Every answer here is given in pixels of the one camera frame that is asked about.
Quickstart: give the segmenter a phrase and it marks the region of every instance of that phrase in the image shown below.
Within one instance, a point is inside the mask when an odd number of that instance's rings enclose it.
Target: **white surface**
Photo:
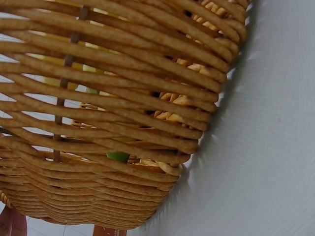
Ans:
[[[253,0],[249,38],[199,154],[129,236],[313,236],[314,0]]]

